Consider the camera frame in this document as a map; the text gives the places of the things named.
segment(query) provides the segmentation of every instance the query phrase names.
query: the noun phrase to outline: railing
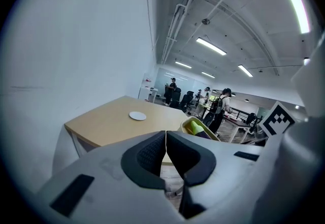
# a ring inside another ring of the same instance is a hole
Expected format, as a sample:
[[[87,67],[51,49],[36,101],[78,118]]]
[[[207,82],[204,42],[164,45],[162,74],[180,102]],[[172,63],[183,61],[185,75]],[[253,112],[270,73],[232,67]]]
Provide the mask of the railing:
[[[233,112],[232,114],[229,114],[229,117],[230,118],[235,118],[237,120],[242,120],[242,121],[246,121],[248,116],[250,115],[249,113],[245,112],[245,111],[241,111],[239,109],[236,109],[236,108],[232,108]],[[249,124],[251,126],[250,128],[250,132],[252,130],[255,129],[256,125],[261,121],[262,119],[257,117],[257,116],[254,116],[254,119],[253,121]]]

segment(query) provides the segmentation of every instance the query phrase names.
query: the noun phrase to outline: desk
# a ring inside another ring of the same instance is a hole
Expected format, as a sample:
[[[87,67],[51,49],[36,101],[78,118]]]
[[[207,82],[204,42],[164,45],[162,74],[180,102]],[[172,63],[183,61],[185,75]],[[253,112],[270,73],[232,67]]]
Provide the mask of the desk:
[[[229,117],[226,117],[226,116],[223,116],[223,118],[224,118],[228,123],[232,124],[232,125],[235,127],[234,131],[232,132],[232,134],[231,134],[231,136],[230,136],[230,139],[229,139],[228,143],[231,143],[231,142],[233,141],[233,139],[234,139],[234,137],[235,137],[235,135],[236,135],[238,129],[245,129],[245,130],[246,130],[246,132],[245,132],[245,134],[244,134],[242,140],[240,141],[240,144],[241,144],[241,143],[244,141],[244,139],[245,139],[245,137],[246,137],[246,135],[247,135],[247,132],[248,132],[249,129],[250,129],[250,126],[247,125],[247,124],[245,124],[245,123],[243,123],[243,122],[240,122],[240,121],[238,121],[238,120],[234,120],[234,119],[229,118]]]
[[[129,117],[131,111],[142,112],[147,119],[136,121]],[[177,131],[186,118],[179,109],[123,96],[72,119],[64,126],[72,133],[78,151],[77,138],[99,147],[150,132]],[[163,162],[170,163],[170,159],[165,158]]]
[[[156,95],[157,95],[158,89],[157,88],[153,88],[153,89],[151,89],[151,92],[152,92],[151,95],[153,95],[152,102],[154,103],[154,100],[156,99]]]
[[[139,100],[148,100],[151,89],[149,87],[141,87],[138,95]]]

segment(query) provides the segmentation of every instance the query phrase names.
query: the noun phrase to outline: fluorescent light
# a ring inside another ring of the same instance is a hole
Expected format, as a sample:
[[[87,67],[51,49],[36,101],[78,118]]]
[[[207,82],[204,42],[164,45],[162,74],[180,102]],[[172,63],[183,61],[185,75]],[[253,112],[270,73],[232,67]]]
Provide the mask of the fluorescent light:
[[[307,14],[302,0],[291,0],[291,2],[296,11],[301,33],[305,34],[310,32]]]
[[[246,68],[244,67],[244,66],[242,66],[242,65],[238,65],[238,67],[244,72],[244,73],[246,73],[249,77],[253,77],[253,75],[251,75],[251,73],[248,71],[248,70],[246,70]]]
[[[219,53],[221,55],[226,55],[226,53],[224,51],[220,50],[218,47],[212,45],[211,43],[203,40],[202,38],[198,38],[197,42],[209,47],[210,49],[216,51],[217,53]]]
[[[211,78],[215,78],[215,77],[213,77],[212,75],[207,74],[207,73],[205,73],[205,72],[201,72],[201,73],[204,74],[204,75],[207,75],[207,76],[209,76],[209,77],[211,77]]]
[[[179,64],[179,65],[182,65],[182,66],[184,66],[184,67],[187,67],[187,68],[192,69],[191,66],[189,66],[189,65],[185,65],[185,64],[182,64],[182,63],[180,63],[180,62],[178,62],[178,61],[176,61],[175,63],[176,63],[176,64]]]
[[[310,58],[304,58],[304,65],[307,65],[310,62]]]

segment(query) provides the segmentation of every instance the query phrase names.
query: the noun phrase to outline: ceiling beam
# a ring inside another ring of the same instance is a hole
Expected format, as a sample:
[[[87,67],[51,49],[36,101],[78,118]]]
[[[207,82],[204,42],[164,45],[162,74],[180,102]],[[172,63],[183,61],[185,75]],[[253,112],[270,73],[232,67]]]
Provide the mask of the ceiling beam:
[[[198,63],[202,66],[204,66],[206,69],[208,69],[207,72],[210,72],[210,73],[217,73],[217,74],[220,74],[220,73],[227,73],[229,71],[225,71],[225,70],[222,70],[220,67],[216,67],[214,64],[212,63],[209,63],[207,61],[204,61],[204,60],[201,60],[199,57],[195,57],[195,59],[192,57],[192,55],[189,55],[185,52],[171,52],[170,55],[172,55],[173,57],[176,57],[176,58],[186,58],[186,59],[190,59],[190,60],[194,60],[195,63]]]
[[[212,5],[215,5],[215,0],[204,0]],[[226,5],[225,3],[221,3],[221,5],[218,6],[218,9],[225,12],[229,17],[231,17],[235,22],[237,22],[247,33],[252,37],[252,39],[257,43],[257,45],[260,47],[261,51],[264,53],[266,58],[268,59],[271,66],[276,66],[274,62],[273,55],[269,51],[269,49],[266,47],[266,44],[262,41],[262,39],[259,37],[259,35],[250,27],[250,25],[241,17],[239,14],[233,10],[231,7]],[[274,74],[279,76],[279,72],[276,68],[274,68]]]

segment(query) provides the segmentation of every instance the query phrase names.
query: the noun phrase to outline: white wall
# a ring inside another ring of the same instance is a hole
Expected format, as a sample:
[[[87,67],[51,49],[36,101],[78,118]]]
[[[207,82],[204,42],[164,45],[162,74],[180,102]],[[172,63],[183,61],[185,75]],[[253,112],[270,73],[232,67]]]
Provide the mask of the white wall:
[[[258,105],[255,105],[250,102],[236,100],[234,98],[230,98],[230,107],[239,109],[247,113],[254,113],[255,115],[257,115],[259,109]]]
[[[230,88],[235,93],[255,95],[299,106],[304,105],[290,80],[278,76],[270,76],[265,79],[262,76],[255,75],[249,78],[244,73],[238,71],[218,78],[214,88]]]
[[[183,99],[183,96],[189,91],[193,91],[194,94],[198,93],[199,89],[204,89],[206,87],[210,87],[212,91],[212,85],[214,84],[212,80],[208,79],[207,77],[192,73],[190,69],[183,69],[179,68],[177,66],[171,66],[171,65],[157,65],[158,68],[162,68],[165,70],[168,70],[169,72],[173,72],[175,74],[180,74],[182,76],[185,76],[187,78],[192,79],[193,84],[190,85],[189,88],[182,89],[181,96],[180,96],[180,101]],[[158,93],[163,94],[164,89],[158,88]]]
[[[65,122],[136,98],[154,73],[146,1],[17,2],[1,43],[0,94],[3,152],[19,184],[36,192],[77,159]]]
[[[215,81],[213,79],[208,78],[208,76],[201,76],[196,73],[192,73],[190,69],[183,69],[183,68],[181,68],[181,66],[171,66],[171,65],[167,65],[167,64],[164,64],[164,65],[158,64],[157,66],[159,68],[170,70],[172,72],[176,72],[176,73],[182,74],[184,76],[187,76],[189,78],[195,79],[199,82],[205,83],[206,86],[211,87],[211,86],[215,85]]]
[[[300,108],[300,109],[291,109],[289,110],[290,113],[292,114],[293,117],[295,117],[295,119],[300,122],[300,121],[304,121],[305,118],[307,118],[307,113],[306,110],[304,108]]]

